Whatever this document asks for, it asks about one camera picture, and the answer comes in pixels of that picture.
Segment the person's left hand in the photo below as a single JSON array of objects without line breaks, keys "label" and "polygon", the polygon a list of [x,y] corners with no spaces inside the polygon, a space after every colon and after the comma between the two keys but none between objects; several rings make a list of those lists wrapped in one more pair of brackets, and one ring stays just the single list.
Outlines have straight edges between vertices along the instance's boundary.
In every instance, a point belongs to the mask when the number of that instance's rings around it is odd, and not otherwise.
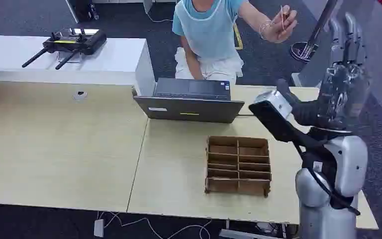
[{"label": "person's left hand", "polygon": [[262,30],[265,39],[272,43],[286,41],[297,25],[296,16],[296,10],[291,9],[289,5],[282,6],[273,20]]}]

